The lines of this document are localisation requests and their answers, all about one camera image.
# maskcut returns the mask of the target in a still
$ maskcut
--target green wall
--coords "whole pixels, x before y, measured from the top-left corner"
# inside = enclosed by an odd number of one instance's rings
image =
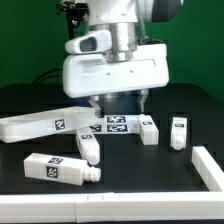
[[[0,88],[62,65],[67,28],[57,2],[0,1]],[[147,31],[168,45],[171,82],[200,85],[224,103],[224,0],[185,0],[176,18]]]
[[[66,26],[56,2],[0,0],[0,88],[62,65]]]

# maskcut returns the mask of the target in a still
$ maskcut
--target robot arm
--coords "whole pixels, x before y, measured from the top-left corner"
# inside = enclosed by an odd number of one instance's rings
[[[152,40],[146,45],[138,45],[136,1],[85,1],[90,31],[66,43],[66,51],[71,54],[63,68],[64,91],[68,96],[142,90],[168,83],[166,45]],[[155,2],[139,1],[139,11],[144,9],[144,17],[148,20],[153,19]],[[85,4],[79,0],[63,1],[63,4],[68,3],[77,7]]]

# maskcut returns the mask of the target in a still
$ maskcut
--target white block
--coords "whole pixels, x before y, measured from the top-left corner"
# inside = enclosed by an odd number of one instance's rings
[[[97,165],[100,162],[100,146],[91,128],[76,130],[76,143],[82,159],[87,160],[91,165]]]
[[[171,129],[170,146],[175,150],[186,148],[187,118],[174,117]]]
[[[224,192],[224,173],[205,147],[193,147],[192,163],[210,191]]]
[[[95,109],[70,107],[0,119],[0,140],[16,142],[100,124]]]
[[[101,171],[89,167],[86,160],[31,154],[24,160],[25,176],[68,184],[82,185],[85,180],[99,181]]]
[[[139,115],[138,126],[140,128],[140,136],[144,145],[158,145],[159,130],[151,116],[145,116],[144,114]]]
[[[221,219],[223,192],[0,196],[0,223]]]

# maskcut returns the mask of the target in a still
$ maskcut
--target white bottle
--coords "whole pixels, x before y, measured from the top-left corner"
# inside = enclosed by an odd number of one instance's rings
[[[100,162],[100,146],[90,128],[76,130],[76,143],[82,159],[87,160],[91,165]]]
[[[83,182],[100,180],[101,170],[89,167],[86,160],[31,154],[24,160],[25,176],[68,184],[82,185]]]
[[[171,129],[170,146],[175,150],[186,148],[187,118],[174,117]]]

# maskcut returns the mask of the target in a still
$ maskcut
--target black table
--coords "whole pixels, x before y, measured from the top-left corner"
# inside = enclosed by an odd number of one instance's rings
[[[136,115],[138,94],[100,98],[104,115]],[[0,90],[0,117],[88,106],[87,98],[70,99],[61,85],[20,84]],[[82,186],[25,178],[23,160],[31,153],[81,158],[73,135],[53,135],[17,143],[0,141],[0,194],[132,193],[208,191],[191,163],[192,146],[205,146],[224,167],[224,107],[195,85],[170,84],[150,90],[145,114],[159,133],[158,147],[144,146],[139,135],[96,135],[102,169],[98,183]],[[174,116],[188,118],[187,148],[170,148]],[[146,223],[223,223],[217,221],[161,221]]]

